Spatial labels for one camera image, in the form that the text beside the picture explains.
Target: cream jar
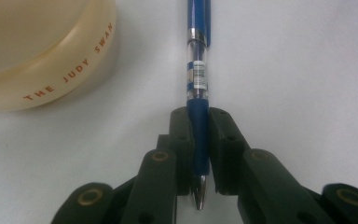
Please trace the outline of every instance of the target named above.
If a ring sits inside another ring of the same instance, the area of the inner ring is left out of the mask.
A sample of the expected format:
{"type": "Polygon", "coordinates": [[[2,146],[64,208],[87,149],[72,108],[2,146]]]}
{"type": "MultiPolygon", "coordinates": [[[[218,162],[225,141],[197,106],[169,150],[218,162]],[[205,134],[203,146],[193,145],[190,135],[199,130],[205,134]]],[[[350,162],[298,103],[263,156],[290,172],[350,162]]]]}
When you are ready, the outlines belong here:
{"type": "Polygon", "coordinates": [[[73,90],[102,60],[115,27],[114,0],[0,1],[0,110],[73,90]]]}

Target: pen tip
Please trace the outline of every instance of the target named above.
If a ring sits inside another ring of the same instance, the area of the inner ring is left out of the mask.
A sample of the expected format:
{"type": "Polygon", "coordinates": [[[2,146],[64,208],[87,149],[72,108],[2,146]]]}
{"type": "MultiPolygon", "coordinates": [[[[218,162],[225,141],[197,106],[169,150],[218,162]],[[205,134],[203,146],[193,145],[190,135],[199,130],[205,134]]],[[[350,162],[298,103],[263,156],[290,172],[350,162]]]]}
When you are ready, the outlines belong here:
{"type": "Polygon", "coordinates": [[[207,175],[195,176],[193,179],[193,196],[197,210],[202,210],[205,204],[206,189],[207,175]]]}

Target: white background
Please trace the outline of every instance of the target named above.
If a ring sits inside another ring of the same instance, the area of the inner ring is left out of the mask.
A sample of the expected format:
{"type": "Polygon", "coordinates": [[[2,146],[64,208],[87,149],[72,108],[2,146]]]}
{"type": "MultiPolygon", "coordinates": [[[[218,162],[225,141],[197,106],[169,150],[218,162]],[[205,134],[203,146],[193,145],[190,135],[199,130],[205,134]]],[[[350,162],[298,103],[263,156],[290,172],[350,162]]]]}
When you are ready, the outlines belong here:
{"type": "MultiPolygon", "coordinates": [[[[303,186],[358,188],[358,1],[213,0],[210,104],[303,186]]],[[[186,104],[186,1],[117,0],[117,33],[95,74],[34,109],[0,112],[0,223],[49,223],[89,182],[117,187],[186,104]]],[[[213,192],[177,223],[241,223],[213,192]]]]}

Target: pen barcode label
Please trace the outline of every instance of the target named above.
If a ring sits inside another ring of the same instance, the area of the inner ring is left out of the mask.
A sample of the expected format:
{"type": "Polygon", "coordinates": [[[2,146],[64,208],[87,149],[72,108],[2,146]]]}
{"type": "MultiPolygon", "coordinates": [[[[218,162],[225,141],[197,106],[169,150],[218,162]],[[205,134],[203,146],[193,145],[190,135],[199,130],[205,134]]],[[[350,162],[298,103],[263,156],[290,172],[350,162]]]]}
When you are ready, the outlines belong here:
{"type": "Polygon", "coordinates": [[[194,89],[208,90],[208,79],[206,76],[206,63],[194,61],[193,67],[187,71],[188,83],[193,84],[194,89]]]}

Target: pen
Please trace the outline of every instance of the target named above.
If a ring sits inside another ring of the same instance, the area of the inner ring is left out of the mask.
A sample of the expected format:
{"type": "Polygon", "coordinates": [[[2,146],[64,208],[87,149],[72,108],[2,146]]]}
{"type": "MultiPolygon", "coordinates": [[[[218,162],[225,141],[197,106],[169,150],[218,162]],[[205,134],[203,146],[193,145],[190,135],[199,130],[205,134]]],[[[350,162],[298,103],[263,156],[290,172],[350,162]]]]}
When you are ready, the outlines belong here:
{"type": "Polygon", "coordinates": [[[211,1],[187,0],[187,113],[194,134],[192,193],[198,210],[206,195],[208,158],[207,48],[211,43],[211,1]]]}

